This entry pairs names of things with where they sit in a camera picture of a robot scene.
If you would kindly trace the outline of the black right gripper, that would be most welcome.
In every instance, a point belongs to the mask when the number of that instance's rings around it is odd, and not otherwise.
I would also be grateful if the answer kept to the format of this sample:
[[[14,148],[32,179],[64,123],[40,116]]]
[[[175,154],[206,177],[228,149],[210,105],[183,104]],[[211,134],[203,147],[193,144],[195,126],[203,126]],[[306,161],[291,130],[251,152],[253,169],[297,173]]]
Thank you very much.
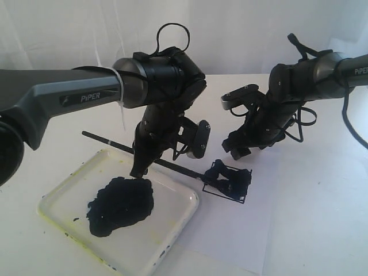
[[[296,113],[298,103],[276,103],[264,95],[261,103],[248,110],[244,124],[222,142],[225,152],[234,160],[251,154],[251,148],[264,149],[285,138],[282,128]]]

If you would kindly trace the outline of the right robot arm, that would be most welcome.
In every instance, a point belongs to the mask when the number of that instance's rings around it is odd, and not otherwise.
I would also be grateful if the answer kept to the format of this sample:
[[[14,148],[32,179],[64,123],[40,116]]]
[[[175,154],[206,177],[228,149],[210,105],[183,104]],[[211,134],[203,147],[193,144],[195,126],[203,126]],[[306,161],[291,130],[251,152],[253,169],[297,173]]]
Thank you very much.
[[[222,142],[225,152],[235,160],[251,153],[251,148],[264,149],[282,141],[291,134],[288,127],[303,127],[315,121],[303,122],[301,112],[315,114],[306,108],[307,102],[324,99],[344,99],[343,120],[354,138],[364,147],[367,143],[356,133],[347,119],[350,93],[357,86],[367,85],[367,55],[348,58],[339,52],[327,51],[314,59],[296,64],[277,64],[269,76],[267,93],[249,84],[221,97],[225,110],[243,105],[244,124],[231,132]]]

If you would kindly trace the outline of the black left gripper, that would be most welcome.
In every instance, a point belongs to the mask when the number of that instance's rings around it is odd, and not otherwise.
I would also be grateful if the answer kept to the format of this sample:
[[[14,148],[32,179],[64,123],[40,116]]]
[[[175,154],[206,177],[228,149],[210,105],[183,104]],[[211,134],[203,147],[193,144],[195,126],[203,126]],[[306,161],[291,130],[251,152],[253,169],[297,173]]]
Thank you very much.
[[[197,159],[194,142],[197,131],[198,124],[182,114],[145,112],[136,128],[135,153],[129,175],[142,178],[149,166],[170,148],[173,150],[174,160],[182,154]]]

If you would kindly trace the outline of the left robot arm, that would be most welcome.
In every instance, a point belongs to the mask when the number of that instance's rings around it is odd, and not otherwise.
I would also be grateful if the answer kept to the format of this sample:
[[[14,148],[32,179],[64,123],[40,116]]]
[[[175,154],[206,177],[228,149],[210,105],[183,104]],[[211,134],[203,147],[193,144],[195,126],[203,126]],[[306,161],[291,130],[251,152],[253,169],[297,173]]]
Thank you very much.
[[[205,155],[205,120],[185,117],[206,88],[205,74],[177,48],[121,58],[111,68],[1,70],[1,183],[18,170],[25,146],[39,148],[52,117],[118,102],[145,107],[135,129],[131,176],[141,178],[167,149],[173,158]]]

